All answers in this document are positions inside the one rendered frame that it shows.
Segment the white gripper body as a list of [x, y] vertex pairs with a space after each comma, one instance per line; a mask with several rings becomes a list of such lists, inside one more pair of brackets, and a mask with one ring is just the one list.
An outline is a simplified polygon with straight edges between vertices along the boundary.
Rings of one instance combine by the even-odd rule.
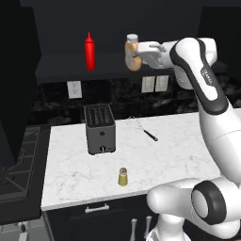
[[138, 44], [137, 55], [152, 69], [167, 69], [171, 67], [170, 49], [167, 42], [144, 41]]

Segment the tan bottle with white cap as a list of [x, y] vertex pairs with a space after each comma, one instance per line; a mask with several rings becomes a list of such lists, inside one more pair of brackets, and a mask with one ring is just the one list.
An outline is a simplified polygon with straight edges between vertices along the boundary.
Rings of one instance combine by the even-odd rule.
[[138, 35], [128, 34], [125, 42], [125, 64], [132, 72], [138, 71], [142, 64], [141, 57], [137, 54], [137, 47]]

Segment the red squeeze bottle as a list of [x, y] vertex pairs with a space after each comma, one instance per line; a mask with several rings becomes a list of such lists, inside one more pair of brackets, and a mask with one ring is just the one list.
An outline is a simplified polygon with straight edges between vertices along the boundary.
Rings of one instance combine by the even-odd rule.
[[94, 39], [88, 33], [88, 37], [85, 39], [85, 60], [87, 69], [94, 71], [96, 69], [96, 52]]

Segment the yellow shaker with brown top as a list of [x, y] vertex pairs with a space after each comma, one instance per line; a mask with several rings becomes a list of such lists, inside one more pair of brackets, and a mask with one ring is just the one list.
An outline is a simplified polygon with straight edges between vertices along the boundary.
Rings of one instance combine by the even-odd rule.
[[118, 184], [126, 186], [128, 184], [127, 168], [120, 168]]

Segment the black cabinet door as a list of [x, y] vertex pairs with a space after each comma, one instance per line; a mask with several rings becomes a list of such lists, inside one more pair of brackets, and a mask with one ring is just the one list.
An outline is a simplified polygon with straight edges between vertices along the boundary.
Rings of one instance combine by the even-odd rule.
[[33, 8], [0, 6], [0, 167], [16, 164], [37, 88], [40, 44]]

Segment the dark grey toaster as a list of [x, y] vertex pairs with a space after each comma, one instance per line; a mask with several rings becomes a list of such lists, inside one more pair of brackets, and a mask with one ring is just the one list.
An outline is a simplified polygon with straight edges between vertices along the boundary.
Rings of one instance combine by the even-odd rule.
[[84, 114], [88, 153], [113, 153], [116, 150], [116, 123], [110, 105], [86, 105]]

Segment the black drawer front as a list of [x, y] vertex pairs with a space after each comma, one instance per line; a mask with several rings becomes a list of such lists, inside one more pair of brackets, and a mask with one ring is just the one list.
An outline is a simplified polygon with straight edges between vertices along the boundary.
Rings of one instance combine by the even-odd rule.
[[[109, 205], [109, 210], [99, 211], [94, 213], [86, 214], [85, 210], [87, 207], [89, 208], [96, 208], [101, 207], [104, 204]], [[146, 196], [145, 195], [138, 195], [128, 198], [110, 200], [110, 201], [101, 201], [101, 202], [94, 202], [89, 204], [83, 204], [78, 206], [70, 207], [66, 213], [68, 220], [77, 220], [83, 217], [87, 217], [88, 215], [96, 215], [98, 213], [107, 212], [108, 214], [111, 213], [118, 213], [118, 212], [131, 212], [136, 211], [142, 206], [146, 207]]]

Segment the black gas range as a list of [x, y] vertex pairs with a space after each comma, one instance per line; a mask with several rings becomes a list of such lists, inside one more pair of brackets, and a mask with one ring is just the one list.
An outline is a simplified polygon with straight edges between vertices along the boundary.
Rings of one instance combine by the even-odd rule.
[[41, 214], [41, 196], [50, 127], [25, 129], [17, 164], [0, 166], [0, 241], [51, 241]]

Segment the black cupboard door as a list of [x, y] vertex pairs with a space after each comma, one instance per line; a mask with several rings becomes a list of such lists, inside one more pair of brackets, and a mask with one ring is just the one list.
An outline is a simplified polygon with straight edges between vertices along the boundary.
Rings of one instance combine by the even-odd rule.
[[55, 224], [52, 232], [55, 241], [130, 241], [134, 217], [107, 217]]

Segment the white wall outlet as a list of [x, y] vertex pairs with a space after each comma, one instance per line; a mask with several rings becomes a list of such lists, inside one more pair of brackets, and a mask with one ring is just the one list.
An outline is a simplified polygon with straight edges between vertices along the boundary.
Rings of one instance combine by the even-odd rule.
[[78, 99], [82, 97], [82, 88], [80, 81], [70, 81], [67, 83], [67, 87], [70, 99]]

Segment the black open wall cabinet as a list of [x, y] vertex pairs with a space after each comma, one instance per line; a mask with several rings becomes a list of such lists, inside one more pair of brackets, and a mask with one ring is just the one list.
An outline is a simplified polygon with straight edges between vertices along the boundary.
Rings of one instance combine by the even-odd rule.
[[[130, 33], [141, 41], [160, 43], [201, 33], [207, 0], [20, 0], [33, 8], [40, 43], [36, 69], [40, 84], [71, 80], [139, 78], [162, 74], [144, 65], [131, 72], [124, 62], [124, 44]], [[85, 39], [94, 39], [96, 69], [89, 71]]]

